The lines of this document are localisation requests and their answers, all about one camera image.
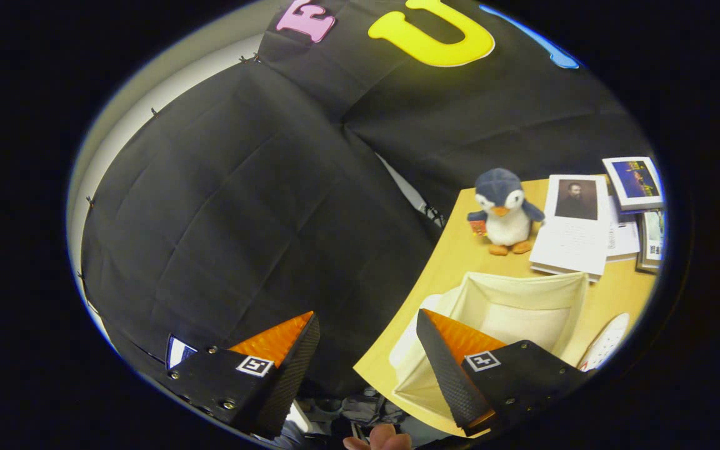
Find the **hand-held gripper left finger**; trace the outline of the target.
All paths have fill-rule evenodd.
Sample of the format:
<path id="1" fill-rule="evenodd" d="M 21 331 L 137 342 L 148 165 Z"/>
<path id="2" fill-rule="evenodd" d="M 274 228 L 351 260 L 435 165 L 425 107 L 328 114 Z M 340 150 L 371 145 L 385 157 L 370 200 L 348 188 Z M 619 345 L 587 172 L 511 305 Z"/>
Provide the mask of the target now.
<path id="1" fill-rule="evenodd" d="M 317 314 L 308 311 L 232 347 L 189 354 L 166 370 L 166 388 L 241 433 L 276 438 L 319 339 Z"/>

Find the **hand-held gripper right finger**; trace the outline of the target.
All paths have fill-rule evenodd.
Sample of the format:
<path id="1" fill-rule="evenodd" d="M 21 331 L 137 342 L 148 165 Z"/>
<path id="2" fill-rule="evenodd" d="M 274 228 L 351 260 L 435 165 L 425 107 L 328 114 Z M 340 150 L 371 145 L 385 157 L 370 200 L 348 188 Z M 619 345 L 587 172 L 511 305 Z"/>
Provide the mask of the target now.
<path id="1" fill-rule="evenodd" d="M 529 421 L 591 379 L 531 340 L 514 344 L 426 308 L 416 334 L 457 427 L 500 434 Z"/>

